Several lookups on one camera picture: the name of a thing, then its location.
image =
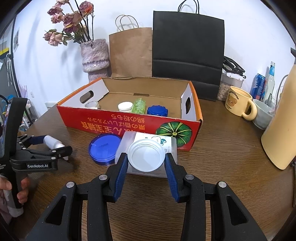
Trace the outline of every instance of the green bottle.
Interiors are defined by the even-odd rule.
[[[131,110],[132,113],[135,114],[145,114],[146,101],[142,100],[142,98],[136,99],[133,103],[133,108]]]

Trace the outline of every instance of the box handle hole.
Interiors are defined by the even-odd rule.
[[[191,102],[190,102],[190,97],[188,97],[185,103],[186,114],[188,114],[190,107],[191,107]]]
[[[138,93],[135,93],[134,96],[146,96],[146,97],[149,97],[148,94],[138,94]]]
[[[93,91],[86,92],[83,96],[80,97],[80,102],[84,104],[94,96]]]

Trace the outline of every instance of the yellow mug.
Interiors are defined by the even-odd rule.
[[[246,114],[249,107],[251,106],[251,113]],[[232,114],[242,116],[248,121],[254,120],[257,115],[257,107],[252,101],[252,96],[235,86],[230,86],[228,96],[225,102],[225,108]]]

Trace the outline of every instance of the paper bag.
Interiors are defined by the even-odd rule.
[[[111,77],[151,77],[152,28],[117,28],[120,32],[109,35]]]

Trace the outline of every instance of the hand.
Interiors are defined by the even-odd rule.
[[[22,190],[17,194],[17,198],[21,204],[24,204],[28,200],[30,178],[26,177],[21,181]],[[0,189],[11,190],[11,183],[3,177],[0,177]]]

